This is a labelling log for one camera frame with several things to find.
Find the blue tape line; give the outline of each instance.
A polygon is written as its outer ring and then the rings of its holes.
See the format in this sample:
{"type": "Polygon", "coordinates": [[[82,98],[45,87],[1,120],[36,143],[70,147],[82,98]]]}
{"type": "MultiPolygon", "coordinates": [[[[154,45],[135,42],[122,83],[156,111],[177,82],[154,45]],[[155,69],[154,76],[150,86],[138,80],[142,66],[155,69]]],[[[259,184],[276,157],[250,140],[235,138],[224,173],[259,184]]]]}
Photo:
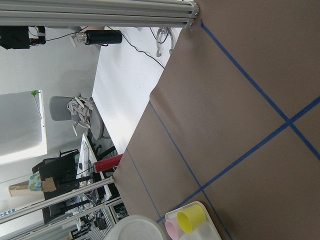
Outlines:
{"type": "MultiPolygon", "coordinates": [[[[190,201],[192,198],[194,198],[196,195],[198,195],[199,193],[202,192],[202,189],[199,188],[197,191],[195,191],[194,193],[192,193],[190,196],[188,196],[185,200],[183,200],[181,203],[179,203],[177,206],[175,206],[173,209],[171,209],[171,211],[176,210],[178,208],[181,208],[183,205],[185,205],[188,201],[190,201]]],[[[160,222],[165,218],[165,216],[160,217],[160,219],[157,221],[160,222]]]]}
{"type": "Polygon", "coordinates": [[[149,191],[148,191],[148,189],[147,189],[147,186],[146,186],[144,180],[142,179],[142,176],[141,176],[141,174],[140,174],[140,172],[139,172],[139,170],[138,170],[138,168],[137,168],[137,165],[136,165],[134,159],[132,158],[132,156],[131,156],[128,148],[126,149],[126,151],[128,152],[129,157],[130,157],[130,159],[131,159],[131,161],[132,161],[132,163],[133,163],[133,165],[134,165],[134,167],[135,167],[135,170],[136,170],[136,172],[138,173],[138,175],[139,175],[139,177],[140,177],[140,179],[141,179],[141,182],[143,183],[143,186],[144,186],[144,188],[145,188],[145,190],[146,190],[146,193],[149,195],[149,198],[150,198],[150,200],[151,200],[151,202],[152,202],[152,204],[153,204],[153,206],[154,206],[154,208],[155,208],[155,210],[156,210],[156,213],[158,214],[158,216],[159,216],[159,218],[160,218],[161,215],[160,215],[160,213],[159,213],[159,211],[158,211],[158,209],[157,209],[157,207],[156,207],[156,204],[155,204],[154,200],[152,199],[152,197],[151,197],[151,195],[150,195],[150,193],[149,193],[149,191]]]}
{"type": "MultiPolygon", "coordinates": [[[[218,220],[220,221],[220,223],[222,223],[222,219],[219,217],[214,205],[211,203],[209,197],[207,196],[206,192],[204,190],[202,190],[204,197],[206,198],[206,200],[209,202],[210,207],[212,208],[212,210],[214,211],[214,214],[216,215],[216,217],[218,218],[218,220]]],[[[229,230],[227,229],[227,227],[224,224],[221,224],[223,229],[225,230],[226,234],[228,235],[228,237],[233,240],[229,230]]]]}
{"type": "Polygon", "coordinates": [[[171,136],[169,130],[167,129],[165,123],[162,121],[161,117],[159,116],[158,112],[156,111],[156,109],[154,108],[153,104],[151,103],[151,101],[149,101],[150,106],[152,107],[154,113],[156,114],[157,118],[159,119],[159,121],[161,122],[163,128],[165,129],[167,135],[169,136],[171,142],[173,143],[173,145],[175,146],[176,150],[178,151],[178,153],[180,154],[180,157],[182,158],[184,164],[187,166],[187,168],[189,169],[190,173],[193,176],[193,179],[196,181],[196,183],[199,186],[199,190],[197,190],[195,193],[193,193],[192,195],[190,195],[187,199],[185,199],[182,203],[180,203],[178,206],[176,206],[174,209],[180,208],[182,207],[187,201],[189,201],[191,198],[193,198],[195,195],[199,194],[200,192],[203,192],[203,194],[206,196],[207,201],[209,202],[210,206],[212,207],[212,210],[214,211],[214,213],[216,214],[218,220],[220,221],[221,225],[223,226],[224,230],[226,231],[227,235],[230,237],[231,240],[233,240],[233,238],[231,237],[227,227],[224,225],[224,223],[222,222],[221,218],[218,216],[218,213],[216,212],[213,204],[211,203],[210,199],[207,197],[206,193],[203,191],[203,188],[200,185],[200,182],[198,181],[198,179],[196,178],[196,175],[194,174],[194,172],[192,171],[191,167],[189,166],[189,164],[187,163],[184,155],[182,154],[182,152],[180,151],[179,147],[177,146],[176,142],[174,141],[173,137],[171,136]]]}
{"type": "Polygon", "coordinates": [[[209,35],[209,37],[215,42],[215,44],[221,49],[221,51],[228,57],[228,59],[234,64],[234,66],[243,74],[243,76],[251,83],[251,85],[262,95],[262,97],[273,107],[273,109],[290,125],[292,130],[297,136],[304,142],[304,144],[310,149],[310,151],[320,161],[320,154],[314,148],[314,146],[306,139],[306,137],[297,129],[293,122],[285,115],[285,113],[276,105],[274,101],[263,91],[263,89],[254,81],[254,79],[244,70],[244,68],[237,62],[237,60],[227,51],[227,49],[219,42],[219,40],[213,35],[213,33],[201,22],[201,27],[209,35]]]}
{"type": "Polygon", "coordinates": [[[275,136],[277,136],[279,133],[281,133],[287,127],[288,127],[287,123],[282,124],[274,132],[269,134],[265,139],[263,139],[261,142],[259,142],[257,145],[255,145],[253,148],[251,148],[249,151],[247,151],[245,154],[243,154],[241,157],[239,157],[236,161],[234,161],[229,166],[227,166],[218,175],[216,175],[215,177],[211,178],[206,184],[204,184],[202,186],[202,188],[206,189],[207,187],[209,187],[212,183],[214,183],[216,180],[221,178],[223,175],[225,175],[227,172],[229,172],[231,169],[233,169],[235,166],[237,166],[239,163],[241,163],[243,160],[245,160],[247,157],[249,157],[255,151],[257,151],[259,148],[261,148],[263,145],[265,145],[267,142],[269,142],[271,139],[273,139],[275,136]]]}
{"type": "Polygon", "coordinates": [[[194,174],[194,172],[192,171],[191,167],[189,166],[189,164],[187,163],[184,155],[182,154],[182,152],[180,151],[180,149],[178,148],[176,142],[174,141],[173,137],[171,136],[170,132],[168,131],[166,125],[164,124],[164,122],[162,121],[161,117],[159,116],[158,112],[156,111],[156,109],[154,108],[154,106],[152,105],[151,101],[149,101],[150,106],[152,107],[154,113],[156,114],[157,118],[159,119],[160,123],[162,124],[163,128],[165,129],[167,135],[169,136],[171,142],[173,143],[174,147],[176,148],[176,150],[178,151],[180,157],[182,158],[184,164],[186,165],[186,167],[189,169],[190,173],[193,176],[193,179],[196,181],[196,184],[198,184],[199,188],[201,187],[200,182],[198,181],[198,179],[196,178],[196,175],[194,174]]]}
{"type": "Polygon", "coordinates": [[[315,106],[317,106],[320,103],[320,96],[317,97],[315,100],[313,100],[308,106],[306,106],[304,109],[302,109],[300,112],[298,112],[296,115],[294,115],[291,118],[291,121],[294,123],[297,120],[299,120],[301,117],[303,117],[306,113],[308,113],[311,109],[313,109],[315,106]]]}

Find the black chair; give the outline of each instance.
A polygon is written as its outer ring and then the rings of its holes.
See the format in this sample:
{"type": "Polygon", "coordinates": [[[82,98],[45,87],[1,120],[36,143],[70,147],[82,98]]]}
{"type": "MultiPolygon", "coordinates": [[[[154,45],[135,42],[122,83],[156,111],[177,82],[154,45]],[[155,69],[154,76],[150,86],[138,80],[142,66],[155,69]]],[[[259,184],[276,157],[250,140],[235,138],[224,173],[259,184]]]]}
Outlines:
{"type": "Polygon", "coordinates": [[[64,152],[61,152],[59,151],[59,157],[51,157],[51,158],[46,158],[46,159],[43,159],[42,162],[38,163],[37,165],[35,165],[33,168],[32,168],[32,173],[35,174],[36,172],[39,171],[39,167],[44,165],[44,164],[48,164],[54,160],[57,160],[58,158],[61,158],[62,156],[64,156],[65,154],[69,154],[69,153],[72,153],[73,154],[73,157],[76,156],[77,154],[79,154],[79,150],[78,149],[73,149],[73,150],[69,150],[69,151],[64,151],[64,152]]]}

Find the white table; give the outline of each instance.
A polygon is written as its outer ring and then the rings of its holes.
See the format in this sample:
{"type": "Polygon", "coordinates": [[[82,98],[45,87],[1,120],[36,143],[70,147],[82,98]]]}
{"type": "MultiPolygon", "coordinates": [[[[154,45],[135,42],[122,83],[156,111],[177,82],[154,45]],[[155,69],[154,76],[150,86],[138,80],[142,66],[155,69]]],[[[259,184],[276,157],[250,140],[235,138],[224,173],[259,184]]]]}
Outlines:
{"type": "MultiPolygon", "coordinates": [[[[139,50],[149,52],[164,66],[167,64],[170,37],[161,45],[161,57],[156,57],[156,40],[148,27],[114,29],[121,30],[139,50]]],[[[172,31],[176,42],[181,28],[172,31]]],[[[126,150],[162,72],[161,66],[137,52],[125,39],[121,44],[101,47],[92,97],[119,154],[126,150]]]]}
{"type": "MultiPolygon", "coordinates": [[[[82,140],[81,140],[80,154],[79,154],[78,169],[76,171],[77,178],[86,177],[89,175],[89,171],[85,171],[89,168],[89,162],[93,166],[93,164],[97,162],[97,159],[95,156],[95,152],[92,149],[86,134],[83,133],[82,140]]],[[[105,179],[102,172],[100,172],[100,176],[101,176],[101,179],[105,179]]],[[[109,197],[112,195],[110,192],[110,189],[108,188],[108,185],[104,186],[104,190],[105,190],[104,199],[108,200],[109,197]]]]}

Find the plastic cup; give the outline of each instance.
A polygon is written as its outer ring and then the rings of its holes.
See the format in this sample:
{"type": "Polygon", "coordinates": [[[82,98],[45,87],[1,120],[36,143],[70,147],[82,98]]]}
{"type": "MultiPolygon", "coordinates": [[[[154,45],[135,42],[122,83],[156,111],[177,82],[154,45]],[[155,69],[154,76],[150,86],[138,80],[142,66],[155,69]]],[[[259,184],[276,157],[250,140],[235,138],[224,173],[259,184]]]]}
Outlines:
{"type": "Polygon", "coordinates": [[[177,214],[177,221],[181,229],[187,233],[192,233],[197,229],[204,221],[206,221],[207,215],[200,205],[192,205],[187,207],[177,214]]]}
{"type": "Polygon", "coordinates": [[[185,234],[179,226],[177,218],[167,220],[164,225],[167,233],[169,234],[170,238],[172,238],[172,240],[178,240],[185,234]]]}

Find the metal clamp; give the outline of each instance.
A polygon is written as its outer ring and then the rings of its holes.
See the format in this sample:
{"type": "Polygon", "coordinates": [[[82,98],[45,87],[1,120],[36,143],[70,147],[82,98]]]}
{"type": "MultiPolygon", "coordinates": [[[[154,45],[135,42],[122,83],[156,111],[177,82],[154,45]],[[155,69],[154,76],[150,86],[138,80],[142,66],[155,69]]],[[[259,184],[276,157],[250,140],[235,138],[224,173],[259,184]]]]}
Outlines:
{"type": "Polygon", "coordinates": [[[174,49],[174,45],[175,45],[175,42],[174,42],[174,34],[171,30],[171,28],[169,27],[160,27],[158,29],[158,32],[156,33],[156,48],[157,48],[157,51],[156,51],[156,56],[157,57],[160,57],[161,56],[161,52],[160,52],[160,42],[159,42],[159,37],[160,37],[160,33],[161,34],[169,34],[170,35],[170,40],[171,40],[171,48],[169,49],[169,53],[171,55],[173,49],[174,49]]]}

